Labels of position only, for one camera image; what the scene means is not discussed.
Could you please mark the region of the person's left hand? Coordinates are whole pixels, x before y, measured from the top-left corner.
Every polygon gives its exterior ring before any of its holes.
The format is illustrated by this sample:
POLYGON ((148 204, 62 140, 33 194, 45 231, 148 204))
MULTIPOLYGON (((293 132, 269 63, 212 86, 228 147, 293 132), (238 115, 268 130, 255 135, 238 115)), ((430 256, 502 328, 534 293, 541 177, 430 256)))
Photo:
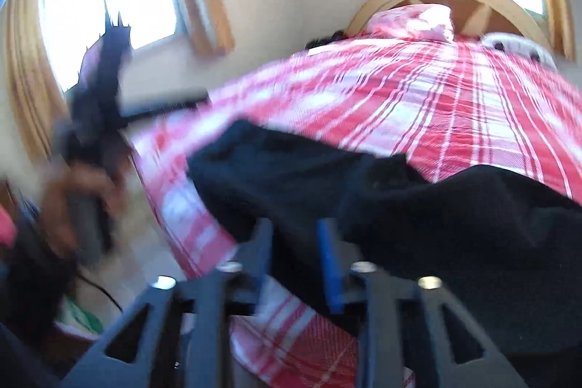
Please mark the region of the person's left hand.
POLYGON ((52 168, 40 201, 39 233, 55 255, 72 258, 80 248, 69 217, 68 196, 97 196, 108 214, 118 217, 126 206, 126 174, 130 167, 130 157, 118 160, 112 178, 102 168, 85 163, 59 163, 52 168))

